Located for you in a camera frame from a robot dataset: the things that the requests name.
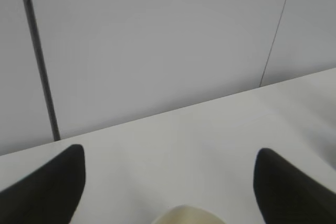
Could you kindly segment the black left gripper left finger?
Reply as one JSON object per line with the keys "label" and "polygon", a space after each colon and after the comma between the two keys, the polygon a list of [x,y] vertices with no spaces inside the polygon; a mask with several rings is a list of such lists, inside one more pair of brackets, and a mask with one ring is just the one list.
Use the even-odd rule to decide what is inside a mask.
{"label": "black left gripper left finger", "polygon": [[1,191],[1,223],[70,223],[85,184],[84,149],[71,145]]}

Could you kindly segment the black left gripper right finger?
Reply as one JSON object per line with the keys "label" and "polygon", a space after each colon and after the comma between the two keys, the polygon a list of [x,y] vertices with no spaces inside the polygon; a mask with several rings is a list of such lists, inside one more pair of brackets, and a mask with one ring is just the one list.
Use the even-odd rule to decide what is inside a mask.
{"label": "black left gripper right finger", "polygon": [[335,223],[335,193],[269,148],[257,154],[253,189],[265,223]]}

